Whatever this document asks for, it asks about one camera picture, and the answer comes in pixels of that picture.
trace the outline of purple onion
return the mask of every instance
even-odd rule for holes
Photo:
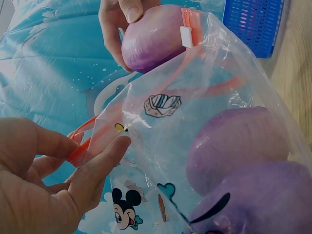
[[[186,177],[201,196],[238,167],[287,160],[284,126],[264,107],[225,110],[199,131],[189,152]]]
[[[126,65],[147,73],[184,52],[180,26],[180,6],[161,5],[146,10],[142,19],[128,26],[123,37],[121,51]]]
[[[228,203],[218,213],[211,213],[225,194],[230,194]],[[311,194],[312,178],[304,165],[290,161],[249,165],[203,197],[191,220],[207,212],[210,217],[192,227],[199,234],[312,233]]]

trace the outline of clear plastic bag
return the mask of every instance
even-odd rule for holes
[[[214,15],[190,17],[201,43],[130,83],[77,165],[132,139],[110,174],[121,233],[310,233],[312,154],[298,126],[248,47]]]

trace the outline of blue basket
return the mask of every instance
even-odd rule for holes
[[[226,0],[223,23],[257,58],[272,55],[284,0]]]

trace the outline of wooden table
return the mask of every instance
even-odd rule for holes
[[[312,149],[312,0],[285,0],[273,56],[260,63]]]

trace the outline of blue tablecloth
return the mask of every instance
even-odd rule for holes
[[[222,2],[165,0],[163,4],[210,10],[221,18]],[[66,135],[99,114],[140,76],[123,71],[105,49],[99,0],[15,0],[14,5],[16,12],[0,43],[1,117],[28,117]],[[64,163],[44,182],[63,182],[73,170]],[[84,216],[77,233],[113,232],[110,191],[107,180],[99,206]]]

